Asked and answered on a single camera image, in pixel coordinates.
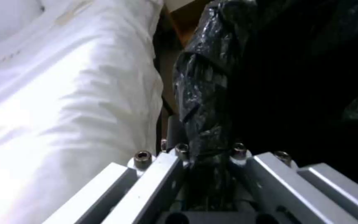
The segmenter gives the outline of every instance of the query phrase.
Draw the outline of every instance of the white fabric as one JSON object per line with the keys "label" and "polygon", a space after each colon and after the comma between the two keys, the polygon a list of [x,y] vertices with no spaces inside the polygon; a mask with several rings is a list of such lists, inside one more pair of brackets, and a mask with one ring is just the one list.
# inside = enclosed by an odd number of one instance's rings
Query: white fabric
{"label": "white fabric", "polygon": [[45,10],[53,10],[55,4],[60,4],[61,1],[67,0],[41,0],[41,4],[45,7]]}
{"label": "white fabric", "polygon": [[42,14],[36,0],[0,0],[0,42]]}
{"label": "white fabric", "polygon": [[0,223],[40,223],[110,162],[154,151],[162,4],[65,2],[0,43]]}

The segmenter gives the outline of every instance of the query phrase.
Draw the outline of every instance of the metal bolt head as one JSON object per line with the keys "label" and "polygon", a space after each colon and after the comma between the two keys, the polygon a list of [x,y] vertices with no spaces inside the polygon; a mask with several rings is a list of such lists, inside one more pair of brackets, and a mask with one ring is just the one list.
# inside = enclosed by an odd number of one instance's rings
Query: metal bolt head
{"label": "metal bolt head", "polygon": [[161,152],[167,152],[167,140],[161,139]]}
{"label": "metal bolt head", "polygon": [[152,154],[149,151],[139,151],[133,157],[135,167],[138,169],[147,169],[152,164]]}
{"label": "metal bolt head", "polygon": [[273,155],[275,155],[277,157],[277,159],[280,159],[288,167],[291,167],[292,158],[288,153],[283,152],[283,151],[275,151],[273,153]]}
{"label": "metal bolt head", "polygon": [[179,143],[175,146],[175,155],[179,157],[179,159],[185,161],[189,159],[189,146],[184,143]]}
{"label": "metal bolt head", "polygon": [[247,157],[247,149],[241,142],[233,144],[232,157],[234,159],[245,159]]}

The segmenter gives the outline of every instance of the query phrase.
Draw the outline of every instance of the metal plate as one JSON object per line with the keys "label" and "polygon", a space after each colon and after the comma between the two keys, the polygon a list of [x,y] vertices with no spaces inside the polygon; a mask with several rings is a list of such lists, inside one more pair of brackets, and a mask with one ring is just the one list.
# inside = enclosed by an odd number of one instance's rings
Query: metal plate
{"label": "metal plate", "polygon": [[134,169],[111,163],[44,224],[101,223],[135,182]]}
{"label": "metal plate", "polygon": [[301,168],[298,174],[358,219],[358,184],[324,163]]}
{"label": "metal plate", "polygon": [[281,222],[358,223],[271,153],[247,160],[245,172],[255,200]]}
{"label": "metal plate", "polygon": [[151,223],[158,212],[172,203],[183,174],[183,163],[178,157],[160,153],[103,224]]}

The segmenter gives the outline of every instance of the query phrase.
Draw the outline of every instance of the black plastic bag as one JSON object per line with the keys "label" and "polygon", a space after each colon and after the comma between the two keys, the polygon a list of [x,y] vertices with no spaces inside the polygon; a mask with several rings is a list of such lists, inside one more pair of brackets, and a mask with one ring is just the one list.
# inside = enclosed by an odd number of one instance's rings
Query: black plastic bag
{"label": "black plastic bag", "polygon": [[342,156],[358,155],[358,119],[344,115],[358,101],[358,0],[215,1],[173,78],[193,171],[214,173],[194,182],[210,194],[224,191],[234,139],[358,182],[358,160]]}

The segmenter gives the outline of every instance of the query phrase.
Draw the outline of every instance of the white sheet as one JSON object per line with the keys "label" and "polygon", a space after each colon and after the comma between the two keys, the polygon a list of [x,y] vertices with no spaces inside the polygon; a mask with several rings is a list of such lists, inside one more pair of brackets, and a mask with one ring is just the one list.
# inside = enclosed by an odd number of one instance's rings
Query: white sheet
{"label": "white sheet", "polygon": [[42,14],[36,0],[0,0],[0,42]]}
{"label": "white sheet", "polygon": [[0,43],[0,223],[40,223],[110,162],[154,151],[161,7],[63,1]]}

